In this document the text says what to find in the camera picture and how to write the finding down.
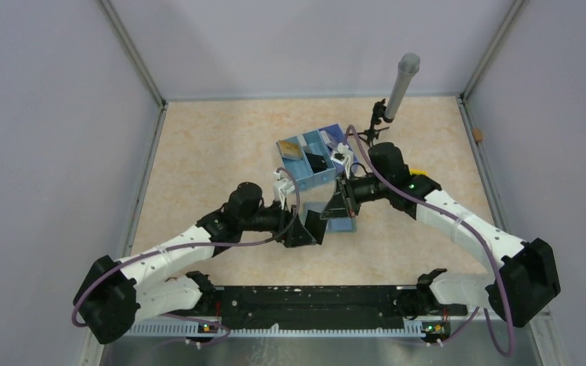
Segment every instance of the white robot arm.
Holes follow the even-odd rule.
[[[374,172],[351,178],[342,175],[336,180],[336,190],[324,208],[322,218],[355,217],[362,203],[387,199],[393,208],[437,228],[489,271],[488,274],[470,275],[437,269],[424,274],[419,277],[417,288],[425,293],[423,300],[426,303],[417,304],[412,294],[412,298],[404,302],[404,306],[407,305],[405,312],[416,313],[420,308],[431,308],[435,304],[457,303],[493,309],[506,319],[487,253],[465,226],[472,228],[488,244],[492,261],[499,268],[504,282],[515,326],[525,326],[558,295],[558,274],[548,243],[541,239],[527,242],[474,215],[434,180],[412,174],[403,162],[401,151],[392,143],[376,144],[369,149],[368,155],[377,173],[412,200],[389,189]]]
[[[279,176],[276,185],[289,193],[287,179]],[[188,265],[211,258],[231,246],[254,246],[268,241],[287,248],[318,244],[326,223],[309,220],[303,226],[286,207],[284,196],[264,206],[262,190],[245,182],[237,186],[220,209],[202,217],[174,238],[145,252],[114,262],[108,255],[95,261],[73,300],[73,322],[88,326],[101,343],[120,338],[143,319],[187,310],[200,305],[205,291],[214,287],[198,272],[172,278]],[[244,231],[270,232],[271,239],[240,243]],[[77,323],[76,314],[85,320]]]

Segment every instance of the white object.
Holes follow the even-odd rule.
[[[499,268],[504,265],[502,262],[504,256],[514,257],[522,250],[523,240],[487,223],[469,209],[463,207],[459,202],[453,200],[446,191],[433,191],[426,196],[426,202],[456,215],[458,219],[453,220],[435,210],[418,205],[417,221],[422,221],[437,228],[448,236],[452,242],[470,253],[488,270],[487,274],[480,275],[444,272],[433,280],[430,290],[441,304],[463,303],[490,309],[488,293],[485,288],[494,283],[495,276],[492,274],[491,264],[484,248],[472,233],[462,225],[462,221],[470,224],[482,235],[491,249],[493,260]]]
[[[210,234],[205,229],[193,225],[178,236],[143,252],[158,250],[160,254],[121,269],[126,278],[133,278],[136,281],[134,288],[140,305],[135,316],[136,322],[173,310],[191,309],[196,305],[201,298],[201,292],[192,279],[182,276],[166,281],[172,274],[188,265],[212,257],[213,246],[168,251],[173,246],[196,242],[210,242]],[[127,262],[143,253],[121,258],[120,262]]]
[[[309,145],[307,144],[307,139],[304,138],[303,134],[298,135],[298,145],[300,145],[302,151],[311,153],[311,148],[309,148]]]
[[[282,209],[286,205],[286,196],[295,191],[293,182],[281,172],[275,172],[275,183],[273,183],[273,197],[280,202]]]
[[[349,149],[349,146],[345,143],[339,143],[338,147],[331,152],[331,161],[343,165],[345,167],[345,174],[349,178],[352,173],[353,164],[353,151]]]

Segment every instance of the small card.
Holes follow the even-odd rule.
[[[290,143],[288,141],[279,140],[277,142],[277,149],[279,150],[279,155],[282,156],[282,158],[290,160],[304,159],[302,148],[297,143]]]

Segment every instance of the blue compartment box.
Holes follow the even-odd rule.
[[[293,174],[295,181],[300,187],[300,191],[307,191],[319,185],[331,183],[336,179],[337,174],[340,174],[345,170],[344,166],[331,160],[331,151],[329,147],[325,145],[322,136],[320,135],[320,131],[326,131],[331,136],[336,137],[338,141],[343,141],[345,135],[338,124],[322,127],[318,130],[312,130],[302,134],[307,143],[306,150],[312,154],[323,156],[324,161],[327,162],[327,169],[322,172],[313,173],[311,164],[309,164],[306,155],[304,155],[302,160],[282,158],[282,164]],[[288,139],[285,139],[285,141],[297,144],[300,143],[297,136],[289,137]]]

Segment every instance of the wire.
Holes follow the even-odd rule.
[[[369,172],[367,172],[367,168],[366,168],[366,167],[365,167],[365,166],[364,166],[362,163],[360,163],[360,162],[354,162],[354,163],[352,164],[352,174],[354,174],[354,175],[355,175],[355,174],[356,174],[356,172],[358,171],[358,169],[357,169],[357,170],[354,170],[354,169],[353,169],[353,167],[354,167],[354,166],[355,166],[355,167],[361,167],[361,168],[362,168],[362,170],[365,172],[365,174],[369,174]]]
[[[345,134],[344,143],[346,143],[347,138],[349,136],[349,133],[353,133],[353,134],[357,133],[356,128],[352,124],[350,124],[349,127],[347,127],[346,132],[347,133]],[[374,175],[376,175],[376,177],[384,185],[386,185],[390,190],[392,190],[394,193],[398,194],[399,196],[405,198],[406,200],[408,200],[410,202],[413,202],[415,204],[420,204],[422,206],[430,208],[431,210],[435,210],[439,214],[442,214],[450,219],[453,219],[455,221],[457,221],[459,219],[457,217],[457,215],[450,213],[447,210],[443,210],[442,208],[437,207],[433,204],[429,204],[427,202],[423,202],[421,200],[418,200],[415,197],[412,197],[409,194],[396,188],[389,181],[385,180],[383,175],[378,170],[376,170],[376,168],[374,167],[372,162],[369,160],[369,156],[367,155],[367,152],[365,151],[365,149],[362,147],[362,143],[360,142],[360,139],[355,139],[355,140],[356,140],[356,144],[358,145],[358,149],[362,155],[362,159],[365,162],[365,164],[374,173]],[[509,335],[509,345],[508,345],[508,349],[506,351],[503,350],[502,347],[500,347],[500,344],[497,342],[497,339],[495,338],[493,326],[491,325],[491,318],[488,315],[488,311],[486,309],[484,310],[484,315],[486,316],[486,323],[488,325],[488,332],[491,334],[491,341],[493,342],[493,345],[495,346],[497,351],[500,352],[501,355],[503,355],[504,357],[510,357],[514,353],[515,342],[516,342],[515,331],[514,331],[514,321],[513,321],[513,317],[511,316],[509,300],[508,300],[508,296],[507,296],[507,289],[504,286],[504,281],[502,280],[502,276],[500,275],[500,269],[497,266],[497,263],[495,262],[495,260],[493,259],[493,254],[491,253],[491,248],[488,247],[488,244],[486,243],[486,241],[484,240],[484,237],[480,234],[480,232],[477,231],[470,223],[467,223],[465,220],[461,220],[461,225],[463,227],[465,227],[479,241],[479,243],[481,244],[482,248],[484,249],[484,251],[486,253],[486,256],[488,257],[489,262],[491,263],[491,269],[493,270],[493,274],[495,275],[497,287],[500,292],[500,298],[502,300],[502,307],[504,308],[504,314],[507,317],[506,321],[507,321],[507,333]],[[479,311],[479,308],[476,308],[475,312],[473,314],[476,315],[478,311]],[[468,318],[468,320],[466,320],[466,322],[464,322],[464,324],[460,328],[458,328],[457,331],[455,333],[453,333],[453,335],[451,335],[450,338],[448,338],[446,341],[451,340],[455,334],[458,334],[458,332],[460,330],[462,330],[464,327],[466,327],[470,323],[470,320],[472,320],[472,318],[473,318],[473,315],[471,315]]]
[[[262,244],[266,244],[268,242],[275,241],[275,240],[279,239],[281,236],[285,235],[286,232],[288,231],[288,229],[290,229],[293,226],[293,222],[295,222],[295,218],[298,215],[298,210],[300,209],[300,189],[298,187],[298,183],[295,181],[295,177],[288,170],[280,167],[280,168],[277,168],[276,172],[286,173],[286,175],[288,175],[288,177],[293,182],[293,187],[295,189],[295,209],[293,210],[291,220],[286,224],[286,226],[284,227],[284,229],[282,229],[281,232],[279,232],[278,234],[276,234],[274,236],[271,236],[268,239],[260,240],[257,242],[189,242],[186,244],[178,244],[175,246],[168,246],[167,248],[165,248],[165,250],[167,252],[172,252],[172,251],[179,250],[179,249],[194,248],[197,246],[223,246],[223,247],[261,246]],[[133,257],[126,262],[123,262],[123,263],[120,263],[119,265],[116,265],[115,267],[113,267],[109,271],[105,272],[100,278],[93,281],[93,283],[86,288],[86,290],[84,291],[82,296],[79,297],[79,299],[75,303],[75,306],[72,309],[72,312],[71,312],[72,324],[74,326],[79,327],[79,328],[86,327],[86,323],[81,323],[77,320],[77,313],[79,311],[79,308],[82,307],[82,305],[86,301],[86,298],[89,297],[91,292],[93,292],[93,290],[96,289],[97,286],[99,286],[102,282],[104,282],[107,278],[111,277],[117,271],[120,271],[122,268],[125,268],[128,265],[132,265],[135,262],[141,261],[141,260],[149,258],[149,257],[153,257],[158,254],[161,254],[161,252],[159,250],[140,254],[137,257]]]

